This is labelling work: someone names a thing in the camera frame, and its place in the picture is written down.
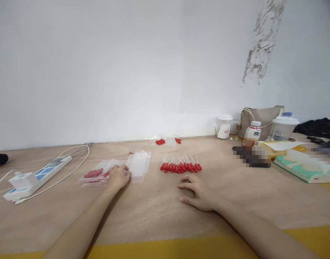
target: wall stain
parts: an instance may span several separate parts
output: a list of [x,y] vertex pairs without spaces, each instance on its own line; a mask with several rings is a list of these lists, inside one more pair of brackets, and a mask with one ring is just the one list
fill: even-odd
[[286,2],[287,0],[265,0],[258,11],[252,40],[253,48],[249,51],[243,84],[259,85],[260,79],[265,76]]

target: tissue box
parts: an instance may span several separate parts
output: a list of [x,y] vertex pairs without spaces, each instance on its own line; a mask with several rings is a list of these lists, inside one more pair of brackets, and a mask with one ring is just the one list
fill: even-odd
[[289,149],[287,155],[277,156],[274,164],[307,183],[330,182],[330,164],[302,152]]

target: white power strip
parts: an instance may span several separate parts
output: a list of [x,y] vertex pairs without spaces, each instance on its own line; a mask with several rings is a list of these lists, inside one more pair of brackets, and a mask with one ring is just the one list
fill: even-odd
[[60,164],[54,167],[50,167],[50,164],[43,167],[34,175],[38,179],[37,185],[33,186],[32,188],[26,188],[26,189],[12,189],[9,192],[7,192],[5,195],[3,195],[3,198],[5,198],[7,201],[16,201],[21,198],[28,197],[32,195],[35,191],[37,191],[42,185],[44,185],[48,180],[50,180],[51,177],[53,177],[58,171],[60,171],[66,164],[68,164],[73,158],[71,156],[68,156],[64,158]]

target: brown table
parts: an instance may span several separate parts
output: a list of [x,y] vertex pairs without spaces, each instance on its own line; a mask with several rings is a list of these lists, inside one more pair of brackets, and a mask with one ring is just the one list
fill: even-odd
[[[309,185],[274,164],[271,168],[247,168],[233,155],[234,145],[236,142],[230,139],[221,140],[213,136],[184,138],[182,144],[174,147],[151,147],[149,141],[93,144],[86,162],[74,174],[45,193],[19,205],[5,201],[3,194],[0,194],[0,254],[46,250],[104,188],[81,187],[77,182],[81,176],[101,160],[125,159],[135,149],[151,149],[152,159],[145,181],[125,188],[107,211],[108,217],[95,241],[97,247],[92,251],[97,258],[100,252],[105,251],[104,247],[109,247],[114,255],[128,257],[125,254],[128,248],[117,244],[128,246],[138,243],[136,249],[140,249],[141,253],[145,243],[139,242],[145,241],[146,244],[152,244],[151,247],[159,246],[156,251],[151,249],[153,255],[165,247],[166,251],[176,254],[186,248],[179,249],[174,244],[181,244],[185,240],[202,245],[191,249],[197,256],[200,255],[197,249],[207,249],[207,246],[212,246],[217,240],[221,242],[222,237],[227,236],[226,245],[228,249],[235,250],[233,253],[244,247],[246,255],[252,254],[235,230],[218,214],[201,212],[179,202],[182,195],[193,195],[190,191],[177,188],[183,175],[165,174],[159,167],[164,157],[182,154],[196,154],[203,168],[197,176],[220,195],[271,220],[281,229],[303,230],[302,236],[294,230],[288,230],[299,239],[305,239],[310,236],[308,230],[314,230],[314,240],[308,241],[309,246],[313,243],[312,249],[317,253],[330,255],[327,242],[326,247],[321,247],[322,236],[326,235],[330,239],[330,184]],[[11,169],[35,172],[66,148],[68,146],[6,151],[10,161],[0,167],[0,178]],[[86,151],[75,154],[73,160],[39,191],[70,173],[85,155]],[[4,180],[0,190],[9,186],[8,181]],[[317,232],[321,237],[314,237]],[[174,238],[185,239],[172,241]],[[159,245],[159,241],[150,242],[155,240],[163,240],[163,246]],[[172,256],[169,252],[159,258],[168,258],[167,255]],[[27,254],[25,258],[32,256],[38,258],[40,253]]]

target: hand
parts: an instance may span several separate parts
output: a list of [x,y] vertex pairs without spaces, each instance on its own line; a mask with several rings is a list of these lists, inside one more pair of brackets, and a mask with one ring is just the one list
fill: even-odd
[[115,188],[117,191],[119,191],[129,181],[131,175],[129,168],[126,165],[122,165],[121,167],[115,165],[114,167],[111,167],[109,171],[110,176],[107,187]]
[[215,210],[218,201],[216,193],[205,185],[196,175],[188,174],[181,179],[182,182],[185,182],[186,180],[189,180],[190,183],[181,183],[178,187],[194,191],[195,198],[183,196],[180,198],[180,201],[192,205],[202,211]]

